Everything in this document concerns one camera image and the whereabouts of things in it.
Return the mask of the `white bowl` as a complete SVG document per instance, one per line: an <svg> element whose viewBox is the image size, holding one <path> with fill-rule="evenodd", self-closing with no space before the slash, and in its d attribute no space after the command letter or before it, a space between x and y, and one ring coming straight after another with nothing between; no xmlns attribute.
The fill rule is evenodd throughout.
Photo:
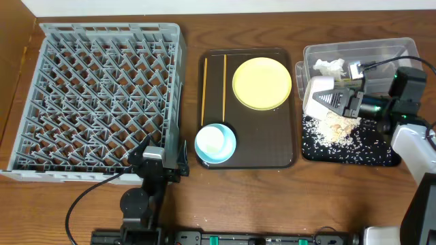
<svg viewBox="0 0 436 245"><path fill-rule="evenodd" d="M313 98L313 94L321 91L328 91L334 88L334 78L331 76L314 76L312 77L306 87L305 96L303 99L303 112L304 114L318 119L324 120L327 116L329 109L320 104Z"/></svg>

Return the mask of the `white tissue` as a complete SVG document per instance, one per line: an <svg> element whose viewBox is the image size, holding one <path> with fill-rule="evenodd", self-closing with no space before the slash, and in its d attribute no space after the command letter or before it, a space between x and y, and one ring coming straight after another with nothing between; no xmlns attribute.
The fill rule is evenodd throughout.
<svg viewBox="0 0 436 245"><path fill-rule="evenodd" d="M340 80L346 75L343 70L344 63L345 61L343 59L337 59L331 62L318 59L313 66L313 69L320 71L323 76L330 76L335 80Z"/></svg>

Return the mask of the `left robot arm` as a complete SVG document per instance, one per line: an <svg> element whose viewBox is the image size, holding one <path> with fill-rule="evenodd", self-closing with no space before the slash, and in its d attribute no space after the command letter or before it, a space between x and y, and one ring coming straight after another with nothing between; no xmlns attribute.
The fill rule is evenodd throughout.
<svg viewBox="0 0 436 245"><path fill-rule="evenodd" d="M128 155L128 163L142 185L126 191L120 200L124 229L155 230L167 186L189 175L186 143L180 147L175 164L167 166L165 150L151 146L150 141L145 137Z"/></svg>

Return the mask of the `light blue bowl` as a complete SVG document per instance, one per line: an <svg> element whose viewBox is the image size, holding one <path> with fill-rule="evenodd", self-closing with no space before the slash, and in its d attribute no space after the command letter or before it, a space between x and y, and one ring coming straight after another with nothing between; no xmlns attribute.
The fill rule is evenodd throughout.
<svg viewBox="0 0 436 245"><path fill-rule="evenodd" d="M194 146L195 146L196 154L199 156L200 159L202 159L207 164L223 163L227 161L234 154L236 150L236 136L229 127L223 124L214 123L214 124L209 124L207 126L215 126L216 128L221 130L221 132L224 135L223 148L217 154L206 154L198 148L195 139Z"/></svg>

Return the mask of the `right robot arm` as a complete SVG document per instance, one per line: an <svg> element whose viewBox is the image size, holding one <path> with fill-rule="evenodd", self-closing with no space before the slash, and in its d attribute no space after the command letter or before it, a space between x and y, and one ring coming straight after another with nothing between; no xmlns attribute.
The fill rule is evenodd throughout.
<svg viewBox="0 0 436 245"><path fill-rule="evenodd" d="M413 67L399 67L388 98L370 97L364 89L336 87L334 78L309 80L304 113L323 120L329 112L344 118L370 118L391 148L404 160L418 188L398 227L367 227L362 244L435 243L435 131L434 124L418 117L426 74Z"/></svg>

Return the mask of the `white cup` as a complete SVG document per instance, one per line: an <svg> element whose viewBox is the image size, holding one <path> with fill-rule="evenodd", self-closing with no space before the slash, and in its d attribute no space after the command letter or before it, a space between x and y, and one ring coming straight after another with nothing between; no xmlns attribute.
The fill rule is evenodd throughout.
<svg viewBox="0 0 436 245"><path fill-rule="evenodd" d="M215 126L206 126L196 135L198 148L206 154L217 154L224 145L224 135Z"/></svg>

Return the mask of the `green snack wrapper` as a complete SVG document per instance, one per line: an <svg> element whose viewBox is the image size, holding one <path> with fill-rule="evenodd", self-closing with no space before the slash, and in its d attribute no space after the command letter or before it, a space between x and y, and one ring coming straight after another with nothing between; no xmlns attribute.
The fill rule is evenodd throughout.
<svg viewBox="0 0 436 245"><path fill-rule="evenodd" d="M335 80L334 81L334 87L350 87L350 88L359 88L361 87L362 80L361 79L351 79L351 78L345 78L341 80Z"/></svg>

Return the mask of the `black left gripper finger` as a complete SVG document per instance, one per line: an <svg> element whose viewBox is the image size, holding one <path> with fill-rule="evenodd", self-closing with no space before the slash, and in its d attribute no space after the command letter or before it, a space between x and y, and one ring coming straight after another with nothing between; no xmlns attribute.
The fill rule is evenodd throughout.
<svg viewBox="0 0 436 245"><path fill-rule="evenodd" d="M146 147L149 145L151 140L151 137L148 135L146 136L141 143L139 144L139 146L136 147L136 152L137 153L143 153L146 149Z"/></svg>
<svg viewBox="0 0 436 245"><path fill-rule="evenodd" d="M179 149L178 157L177 157L178 168L186 168L187 167L187 141L185 140Z"/></svg>

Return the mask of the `yellow plate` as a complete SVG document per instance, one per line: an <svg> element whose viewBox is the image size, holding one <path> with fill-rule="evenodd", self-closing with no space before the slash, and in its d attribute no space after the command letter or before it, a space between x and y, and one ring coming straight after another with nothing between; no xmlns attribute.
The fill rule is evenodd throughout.
<svg viewBox="0 0 436 245"><path fill-rule="evenodd" d="M280 62L266 57L249 59L234 72L232 89L236 98L253 110L271 110L286 101L292 79Z"/></svg>

